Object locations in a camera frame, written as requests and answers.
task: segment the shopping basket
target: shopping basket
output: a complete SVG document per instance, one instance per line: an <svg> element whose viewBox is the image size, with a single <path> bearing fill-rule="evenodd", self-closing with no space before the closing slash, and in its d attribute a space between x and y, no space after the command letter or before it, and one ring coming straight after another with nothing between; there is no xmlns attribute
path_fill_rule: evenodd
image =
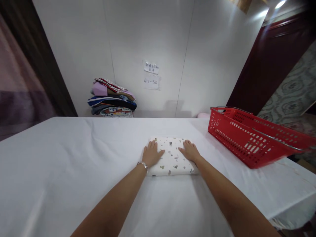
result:
<svg viewBox="0 0 316 237"><path fill-rule="evenodd" d="M211 107L208 132L249 168L316 149L316 138L235 107Z"/></svg>

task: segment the silver bracelet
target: silver bracelet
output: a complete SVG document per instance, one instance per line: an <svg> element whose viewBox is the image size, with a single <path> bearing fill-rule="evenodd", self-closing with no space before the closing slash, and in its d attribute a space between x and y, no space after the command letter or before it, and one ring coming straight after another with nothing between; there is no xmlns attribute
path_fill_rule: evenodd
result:
<svg viewBox="0 0 316 237"><path fill-rule="evenodd" d="M137 162L137 164L143 164L145 166L146 170L147 170L147 173L148 173L148 166L145 164L145 162L139 161L139 162Z"/></svg>

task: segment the white table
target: white table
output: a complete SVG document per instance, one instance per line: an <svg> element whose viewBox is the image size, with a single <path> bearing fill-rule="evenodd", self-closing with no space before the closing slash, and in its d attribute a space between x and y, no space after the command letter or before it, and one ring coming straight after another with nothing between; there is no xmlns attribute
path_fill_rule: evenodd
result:
<svg viewBox="0 0 316 237"><path fill-rule="evenodd" d="M197 118L52 118L0 142L0 236L69 236L136 165L152 136L190 138L275 224L309 220L316 175L287 158L251 170L207 127L207 119ZM147 177L120 233L230 234L198 175Z"/></svg>

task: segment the folded baby clothing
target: folded baby clothing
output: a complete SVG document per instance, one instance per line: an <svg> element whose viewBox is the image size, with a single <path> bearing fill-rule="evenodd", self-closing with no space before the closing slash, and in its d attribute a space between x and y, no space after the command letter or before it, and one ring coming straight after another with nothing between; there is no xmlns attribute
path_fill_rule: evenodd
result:
<svg viewBox="0 0 316 237"><path fill-rule="evenodd" d="M124 96L126 96L127 98L129 98L131 101L134 101L134 100L135 100L135 97L134 97L133 95L130 95L130 94L125 93L125 92L129 92L129 91L124 91L124 92L115 93L114 91L112 91L112 90L110 90L110 89L108 88L108 95L113 95L113 94L115 94L115 95L124 95Z"/></svg>
<svg viewBox="0 0 316 237"><path fill-rule="evenodd" d="M165 176L178 174L199 174L197 166L194 162L187 160L184 155L178 150L178 147L183 147L183 138L164 138L153 137L158 144L158 151L165 150L157 164L152 166L147 176Z"/></svg>
<svg viewBox="0 0 316 237"><path fill-rule="evenodd" d="M137 107L135 96L126 88L104 78L95 78L88 100L93 115L133 118Z"/></svg>
<svg viewBox="0 0 316 237"><path fill-rule="evenodd" d="M121 106L128 108L134 111L137 105L134 102L124 100L122 98L109 97L109 96L93 96L88 100L88 104L91 107L95 107L98 105L112 105L112 106Z"/></svg>
<svg viewBox="0 0 316 237"><path fill-rule="evenodd" d="M92 107L91 114L92 115L99 115L100 112L108 107L112 107L112 105L99 105Z"/></svg>
<svg viewBox="0 0 316 237"><path fill-rule="evenodd" d="M111 82L108 79L96 78L95 80L99 81L101 84L105 85L107 88L114 91L115 93L119 93L126 90L124 87L120 87L119 85L115 84L114 82Z"/></svg>
<svg viewBox="0 0 316 237"><path fill-rule="evenodd" d="M103 109L100 114L103 117L132 118L133 112L124 107L109 107Z"/></svg>

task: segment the purple curtain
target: purple curtain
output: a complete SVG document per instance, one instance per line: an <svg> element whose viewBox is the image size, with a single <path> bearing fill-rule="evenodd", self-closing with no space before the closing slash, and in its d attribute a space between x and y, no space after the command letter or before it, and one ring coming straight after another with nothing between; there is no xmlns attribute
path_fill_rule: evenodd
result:
<svg viewBox="0 0 316 237"><path fill-rule="evenodd" d="M0 141L54 116L43 86L0 15Z"/></svg>

